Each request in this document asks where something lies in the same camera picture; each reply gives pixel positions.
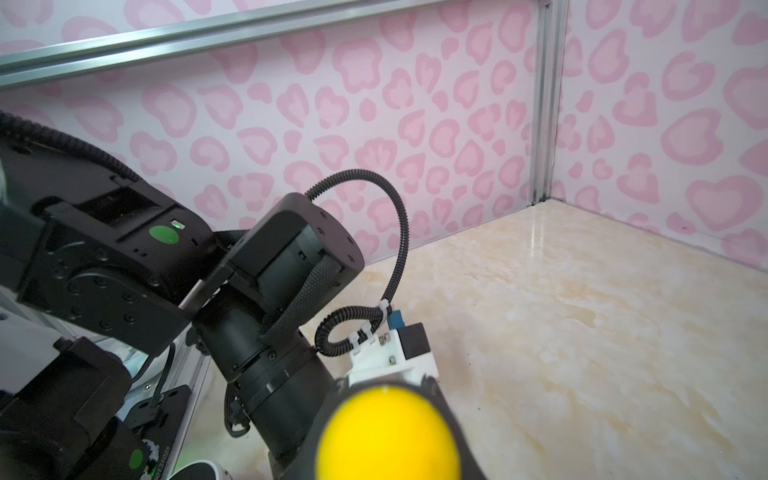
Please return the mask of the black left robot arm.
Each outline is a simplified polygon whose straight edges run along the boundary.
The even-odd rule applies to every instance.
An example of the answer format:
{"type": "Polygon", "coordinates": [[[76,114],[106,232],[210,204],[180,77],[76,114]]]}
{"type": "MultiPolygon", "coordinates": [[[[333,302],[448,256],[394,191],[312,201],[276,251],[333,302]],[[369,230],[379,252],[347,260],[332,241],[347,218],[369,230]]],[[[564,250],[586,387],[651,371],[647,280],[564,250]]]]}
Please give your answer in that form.
{"type": "MultiPolygon", "coordinates": [[[[250,230],[216,232],[114,156],[1,116],[1,284],[19,303],[151,357],[190,332],[228,387],[230,424],[255,429],[274,475],[296,458],[333,378],[301,333],[364,268],[306,194],[250,230]]],[[[1,395],[5,479],[154,479],[189,391],[157,388],[126,419],[118,357],[60,339],[27,386],[1,395]]]]}

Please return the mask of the black yellow handled screwdriver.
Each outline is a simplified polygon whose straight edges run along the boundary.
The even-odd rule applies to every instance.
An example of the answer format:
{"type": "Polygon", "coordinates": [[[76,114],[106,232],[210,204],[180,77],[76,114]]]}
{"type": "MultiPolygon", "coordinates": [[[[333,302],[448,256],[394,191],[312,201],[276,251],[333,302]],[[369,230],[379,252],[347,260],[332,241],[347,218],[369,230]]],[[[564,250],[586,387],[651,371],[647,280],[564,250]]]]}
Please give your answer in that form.
{"type": "Polygon", "coordinates": [[[376,380],[324,401],[285,479],[483,479],[439,383],[376,380]]]}

